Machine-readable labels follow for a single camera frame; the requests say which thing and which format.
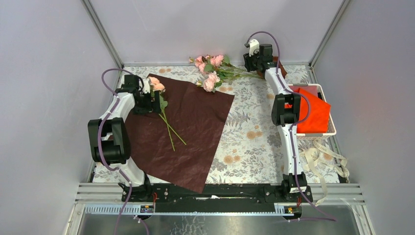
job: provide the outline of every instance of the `red fabric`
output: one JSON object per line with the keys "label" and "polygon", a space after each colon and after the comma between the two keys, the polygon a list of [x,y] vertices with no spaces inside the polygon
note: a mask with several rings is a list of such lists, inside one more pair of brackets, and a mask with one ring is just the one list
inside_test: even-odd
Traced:
{"label": "red fabric", "polygon": [[[328,130],[328,120],[330,116],[331,105],[299,88],[300,94],[308,98],[311,106],[311,113],[307,120],[297,125],[298,133],[326,133]],[[300,120],[303,120],[308,112],[307,102],[301,97],[300,102]]]}

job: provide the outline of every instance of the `white wall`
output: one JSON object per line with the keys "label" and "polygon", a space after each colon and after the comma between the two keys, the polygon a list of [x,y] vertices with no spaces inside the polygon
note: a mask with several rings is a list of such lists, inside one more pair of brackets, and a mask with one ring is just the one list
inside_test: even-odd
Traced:
{"label": "white wall", "polygon": [[0,234],[62,233],[113,66],[81,1],[0,0]]}
{"label": "white wall", "polygon": [[[342,0],[92,0],[125,63],[187,63],[226,53],[243,62],[247,38],[269,31],[282,61],[313,57]],[[271,43],[268,35],[257,38]]]}
{"label": "white wall", "polygon": [[415,1],[352,1],[318,64],[378,235],[413,234]]}

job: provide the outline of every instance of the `floral pattern mat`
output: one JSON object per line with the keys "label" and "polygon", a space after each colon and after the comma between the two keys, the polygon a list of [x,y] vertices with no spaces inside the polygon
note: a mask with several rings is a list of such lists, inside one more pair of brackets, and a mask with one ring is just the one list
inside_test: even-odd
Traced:
{"label": "floral pattern mat", "polygon": [[[285,79],[287,83],[309,83],[304,65],[284,67],[288,72]],[[153,73],[192,83],[204,79],[194,66],[126,67],[125,69],[142,77]],[[264,79],[241,78],[231,84],[223,84],[217,91],[233,94],[235,98],[206,183],[280,183],[284,163],[281,139],[270,117],[274,101],[271,87]],[[323,144],[330,147],[328,141],[323,140]],[[312,142],[299,140],[298,145],[301,151],[310,148]],[[335,164],[328,155],[322,156],[322,159],[329,164]],[[305,165],[305,159],[301,158],[300,163]],[[316,168],[327,183],[339,183],[335,169],[323,164]],[[313,172],[309,171],[305,174],[309,183],[320,182]],[[152,176],[149,178],[152,183],[166,183]],[[98,163],[94,170],[93,182],[118,183],[124,182],[124,179]]]}

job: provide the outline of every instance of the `brown wrapping paper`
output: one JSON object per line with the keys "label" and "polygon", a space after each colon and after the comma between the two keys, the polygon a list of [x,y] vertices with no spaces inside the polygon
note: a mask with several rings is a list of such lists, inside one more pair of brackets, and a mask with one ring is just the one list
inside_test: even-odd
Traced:
{"label": "brown wrapping paper", "polygon": [[201,193],[205,186],[233,95],[206,92],[190,82],[149,74],[166,87],[167,121],[187,143],[171,132],[156,113],[134,115],[125,121],[131,157],[149,175]]}

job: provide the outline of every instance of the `pink rose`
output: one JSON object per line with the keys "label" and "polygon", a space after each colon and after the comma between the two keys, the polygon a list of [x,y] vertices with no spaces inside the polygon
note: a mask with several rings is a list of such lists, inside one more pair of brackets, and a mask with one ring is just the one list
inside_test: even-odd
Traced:
{"label": "pink rose", "polygon": [[151,85],[155,85],[155,84],[159,84],[160,83],[160,81],[157,78],[155,78],[155,77],[148,77],[148,78],[150,78]]}
{"label": "pink rose", "polygon": [[215,66],[215,67],[218,67],[218,66],[215,64],[215,57],[212,57],[212,58],[210,59],[210,64],[211,64],[211,65],[213,65],[213,66]]}
{"label": "pink rose", "polygon": [[195,59],[195,66],[199,67],[203,63],[202,56],[199,56]]}
{"label": "pink rose", "polygon": [[165,89],[165,87],[164,87],[164,85],[163,84],[161,84],[161,83],[157,83],[157,84],[155,84],[154,86],[153,86],[153,90],[154,91],[164,91],[164,89]]}
{"label": "pink rose", "polygon": [[222,65],[223,55],[218,55],[215,57],[215,66],[219,67]]}
{"label": "pink rose", "polygon": [[202,63],[202,64],[199,66],[199,70],[200,70],[200,72],[201,72],[202,74],[206,74],[206,73],[205,73],[205,66],[206,66],[206,63]]}
{"label": "pink rose", "polygon": [[203,82],[203,89],[205,89],[205,91],[207,91],[207,92],[213,91],[214,87],[215,87],[215,83],[210,79],[206,79]]}
{"label": "pink rose", "polygon": [[213,73],[210,73],[208,79],[214,83],[220,81],[220,78],[218,77],[218,75],[216,75],[216,71],[214,71]]}

